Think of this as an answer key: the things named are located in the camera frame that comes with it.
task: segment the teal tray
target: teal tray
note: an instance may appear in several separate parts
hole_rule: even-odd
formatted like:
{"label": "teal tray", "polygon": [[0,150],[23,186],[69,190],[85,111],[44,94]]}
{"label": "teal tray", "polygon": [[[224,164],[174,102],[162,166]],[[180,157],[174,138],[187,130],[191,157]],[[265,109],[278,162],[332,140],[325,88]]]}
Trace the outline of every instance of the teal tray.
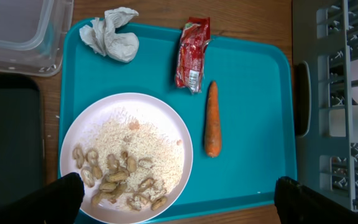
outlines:
{"label": "teal tray", "polygon": [[[148,222],[190,218],[273,203],[276,180],[296,179],[291,75],[276,47],[213,36],[205,56],[202,93],[173,82],[180,30],[130,23],[140,42],[130,63],[95,54],[82,43],[81,21],[67,33],[63,54],[59,155],[75,118],[90,104],[124,92],[145,93],[182,117],[193,141],[190,179],[178,200]],[[216,80],[223,149],[208,158],[202,146],[208,85]],[[80,212],[76,223],[97,222]]]}

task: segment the orange carrot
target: orange carrot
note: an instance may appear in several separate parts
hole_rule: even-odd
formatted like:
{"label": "orange carrot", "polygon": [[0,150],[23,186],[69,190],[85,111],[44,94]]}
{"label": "orange carrot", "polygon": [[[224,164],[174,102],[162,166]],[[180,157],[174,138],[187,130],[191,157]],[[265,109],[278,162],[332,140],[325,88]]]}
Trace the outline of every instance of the orange carrot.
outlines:
{"label": "orange carrot", "polygon": [[212,81],[209,86],[206,104],[206,125],[204,137],[205,152],[209,157],[217,157],[222,149],[221,121],[219,119],[218,86]]}

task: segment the white bowl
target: white bowl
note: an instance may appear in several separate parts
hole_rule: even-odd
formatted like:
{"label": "white bowl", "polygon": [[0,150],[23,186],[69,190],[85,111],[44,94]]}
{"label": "white bowl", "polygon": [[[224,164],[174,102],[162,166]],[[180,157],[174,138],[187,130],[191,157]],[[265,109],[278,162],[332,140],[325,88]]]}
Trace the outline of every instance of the white bowl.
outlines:
{"label": "white bowl", "polygon": [[121,93],[108,96],[93,103],[85,109],[73,122],[63,140],[60,153],[60,174],[62,176],[71,172],[80,173],[72,158],[72,150],[79,142],[90,138],[87,133],[95,128],[95,124],[103,124],[117,111],[125,108],[127,114],[134,116],[141,123],[153,123],[163,131],[169,139],[181,139],[183,141],[184,165],[179,184],[167,195],[166,204],[151,211],[145,208],[140,212],[126,212],[116,210],[108,202],[102,202],[97,207],[91,206],[91,198],[97,192],[99,182],[93,188],[85,188],[85,196],[81,204],[81,210],[90,217],[105,223],[139,223],[149,220],[164,212],[171,206],[182,193],[190,176],[193,165],[193,145],[189,131],[183,120],[170,106],[163,101],[149,95],[140,93]]}

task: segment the tray rim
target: tray rim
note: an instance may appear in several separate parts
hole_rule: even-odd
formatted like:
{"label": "tray rim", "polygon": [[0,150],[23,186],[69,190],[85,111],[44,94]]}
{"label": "tray rim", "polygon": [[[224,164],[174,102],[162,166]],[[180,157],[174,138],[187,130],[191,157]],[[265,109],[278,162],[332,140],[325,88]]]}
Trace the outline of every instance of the tray rim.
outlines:
{"label": "tray rim", "polygon": [[[88,19],[83,19],[81,21],[78,21],[75,25],[73,25],[70,30],[68,31],[66,38],[65,38],[65,43],[64,43],[64,49],[67,49],[67,45],[69,44],[69,39],[71,38],[72,34],[75,33],[79,27],[82,27],[86,24],[90,25],[90,21],[94,19],[94,18],[88,18]],[[162,31],[169,31],[169,32],[174,32],[177,34],[181,33],[180,29],[173,29],[173,28],[169,28],[169,27],[160,27],[160,26],[153,26],[153,25],[148,25],[148,24],[140,24],[140,23],[136,23],[136,22],[130,22],[128,23],[131,26],[136,26],[136,27],[142,27],[142,28],[151,28],[151,29],[158,29],[158,30],[162,30]],[[287,56],[276,46],[274,45],[270,45],[270,44],[263,44],[263,43],[258,43],[258,42],[253,42],[253,41],[249,41],[249,40],[242,40],[242,39],[236,39],[236,38],[232,38],[232,37],[221,37],[221,36],[217,36],[217,35],[211,35],[212,39],[224,39],[224,40],[228,40],[228,41],[233,41],[233,42],[247,42],[248,44],[253,44],[256,45],[256,47],[262,47],[265,49],[268,49],[269,51],[275,52],[275,56],[278,58],[275,58],[275,61],[281,60],[281,65],[284,66],[283,69],[285,69],[286,73],[288,74],[288,77],[286,77],[286,82],[289,82],[289,86],[292,87],[291,84],[291,69],[290,69],[290,64],[289,61],[287,59]],[[63,51],[63,69],[62,69],[62,86],[61,86],[61,93],[60,93],[60,114],[63,114],[64,111],[64,95],[63,93],[65,92],[65,84],[66,84],[66,79],[63,76],[64,73],[66,73],[67,71],[67,51],[64,50]],[[290,154],[293,155],[293,161],[290,161],[291,164],[293,164],[293,175],[291,176],[292,179],[297,180],[298,179],[298,171],[297,171],[297,163],[296,163],[296,148],[295,148],[295,128],[294,128],[294,120],[293,120],[293,95],[292,95],[292,88],[290,88],[288,90],[288,97],[291,99],[290,103],[289,103],[289,114],[286,114],[286,116],[291,117],[290,122],[291,123],[291,130],[289,135],[293,136],[293,138],[291,138],[290,142],[287,142],[288,140],[285,138],[284,143],[288,143],[291,147],[291,149],[285,149],[285,151]],[[63,119],[59,120],[59,140],[58,140],[58,159],[60,159],[60,153],[61,153],[61,147],[62,147],[62,143],[65,137],[66,133],[62,133],[60,128],[63,126]],[[58,162],[58,178],[60,178],[60,167],[59,167],[59,162]],[[205,212],[194,212],[194,213],[187,213],[187,214],[182,214],[182,215],[174,215],[174,216],[170,216],[170,217],[163,217],[163,218],[159,218],[159,216],[146,221],[144,223],[155,223],[155,222],[166,222],[166,221],[172,221],[172,220],[177,220],[177,219],[184,219],[184,218],[192,218],[192,217],[197,217],[197,216],[202,216],[202,215],[212,215],[215,213],[222,213],[222,212],[233,212],[236,210],[242,210],[242,209],[246,209],[246,208],[255,208],[255,207],[261,207],[264,205],[271,205],[273,204],[274,201],[273,200],[266,200],[266,201],[262,201],[262,202],[257,202],[257,203],[251,203],[251,204],[246,204],[246,205],[239,205],[239,206],[234,206],[234,207],[225,207],[225,208],[220,208],[220,209],[215,209],[215,210],[208,210]]]}

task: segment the crumpled tissue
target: crumpled tissue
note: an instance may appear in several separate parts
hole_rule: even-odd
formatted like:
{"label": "crumpled tissue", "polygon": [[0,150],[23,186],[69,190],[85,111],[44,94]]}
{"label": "crumpled tissue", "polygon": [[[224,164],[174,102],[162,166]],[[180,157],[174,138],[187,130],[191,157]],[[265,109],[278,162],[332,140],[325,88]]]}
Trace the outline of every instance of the crumpled tissue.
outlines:
{"label": "crumpled tissue", "polygon": [[94,18],[92,27],[80,28],[81,40],[90,46],[95,53],[118,60],[130,62],[136,56],[139,39],[134,33],[116,34],[116,28],[127,24],[139,13],[133,9],[119,7],[104,12],[104,20]]}

